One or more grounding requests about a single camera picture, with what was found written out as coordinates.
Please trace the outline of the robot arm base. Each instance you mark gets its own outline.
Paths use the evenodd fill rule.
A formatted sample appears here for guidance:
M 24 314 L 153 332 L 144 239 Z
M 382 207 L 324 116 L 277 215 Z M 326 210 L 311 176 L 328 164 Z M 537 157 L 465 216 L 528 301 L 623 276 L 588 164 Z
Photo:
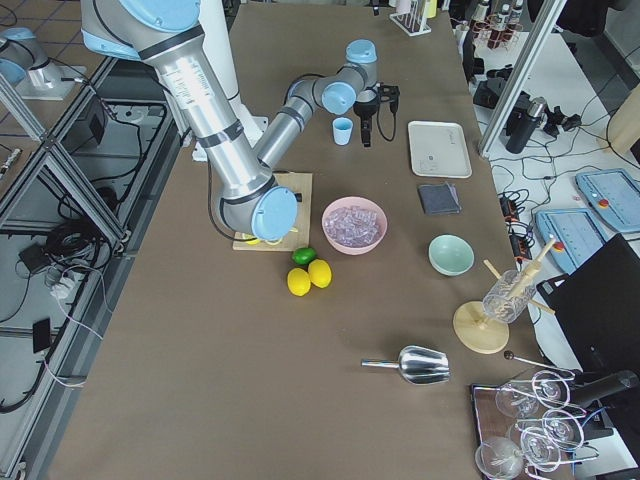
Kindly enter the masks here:
M 85 72 L 52 61 L 28 28 L 1 32 L 1 74 L 23 99 L 62 101 Z

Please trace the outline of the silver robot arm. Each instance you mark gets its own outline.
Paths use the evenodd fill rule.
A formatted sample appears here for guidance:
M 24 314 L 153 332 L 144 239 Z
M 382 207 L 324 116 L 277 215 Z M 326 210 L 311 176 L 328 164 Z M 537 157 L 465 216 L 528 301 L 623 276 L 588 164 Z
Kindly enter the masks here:
M 335 75 L 292 85 L 273 122 L 251 144 L 205 55 L 200 11 L 198 1 L 84 1 L 84 43 L 96 53 L 155 70 L 206 153 L 210 171 L 222 180 L 210 215 L 235 232 L 275 241 L 294 226 L 297 200 L 277 183 L 273 166 L 317 109 L 342 115 L 375 97 L 376 47 L 368 39 L 354 40 Z

